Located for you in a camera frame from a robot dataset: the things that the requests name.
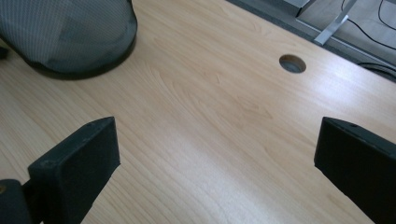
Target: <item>black mesh bag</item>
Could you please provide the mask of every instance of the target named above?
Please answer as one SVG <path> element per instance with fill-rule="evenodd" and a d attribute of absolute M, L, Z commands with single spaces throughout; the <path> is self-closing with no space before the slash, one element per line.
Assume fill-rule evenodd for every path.
<path fill-rule="evenodd" d="M 125 59 L 137 21 L 127 0 L 0 0 L 0 37 L 36 68 L 102 73 Z"/>

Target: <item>table top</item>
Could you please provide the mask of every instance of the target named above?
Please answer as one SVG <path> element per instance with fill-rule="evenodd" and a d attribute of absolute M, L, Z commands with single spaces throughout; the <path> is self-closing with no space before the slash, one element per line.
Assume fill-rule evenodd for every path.
<path fill-rule="evenodd" d="M 134 0 L 132 55 L 82 80 L 0 62 L 0 179 L 114 116 L 121 166 L 83 223 L 371 223 L 314 167 L 322 117 L 396 142 L 396 85 L 220 0 Z M 301 74 L 279 58 L 299 56 Z"/>

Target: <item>wooden table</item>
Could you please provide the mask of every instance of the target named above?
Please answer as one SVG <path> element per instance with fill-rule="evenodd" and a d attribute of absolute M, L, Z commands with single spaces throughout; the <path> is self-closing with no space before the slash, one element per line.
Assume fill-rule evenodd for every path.
<path fill-rule="evenodd" d="M 99 77 L 0 62 L 0 178 L 115 116 L 121 166 L 84 223 L 371 223 L 314 167 L 321 119 L 396 142 L 396 85 L 220 0 L 134 0 L 133 54 Z M 294 54 L 306 71 L 282 69 Z"/>

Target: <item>floor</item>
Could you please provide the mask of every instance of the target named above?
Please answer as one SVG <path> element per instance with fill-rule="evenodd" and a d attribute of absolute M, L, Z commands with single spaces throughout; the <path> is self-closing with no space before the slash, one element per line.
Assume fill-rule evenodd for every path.
<path fill-rule="evenodd" d="M 228 1 L 310 41 L 337 17 L 343 4 L 343 0 L 312 1 L 296 18 L 298 9 L 282 0 Z M 388 25 L 396 27 L 396 14 L 393 13 L 396 4 L 388 1 L 393 0 L 384 1 L 381 18 Z M 396 48 L 396 31 L 378 19 L 380 2 L 358 0 L 348 13 L 349 19 L 356 22 L 372 39 Z M 350 21 L 346 21 L 323 48 L 396 82 L 396 50 L 376 44 Z"/>

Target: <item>metal leg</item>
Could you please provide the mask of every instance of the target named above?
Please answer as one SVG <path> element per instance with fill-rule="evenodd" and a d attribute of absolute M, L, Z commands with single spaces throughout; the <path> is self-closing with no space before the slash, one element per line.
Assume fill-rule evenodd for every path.
<path fill-rule="evenodd" d="M 338 30 L 338 28 L 340 28 L 340 26 L 347 20 L 347 13 L 353 7 L 353 5 L 355 5 L 356 1 L 357 0 L 349 0 L 340 15 L 338 15 L 338 17 L 335 18 L 335 20 L 315 38 L 314 42 L 316 44 L 323 46 L 326 41 Z"/>

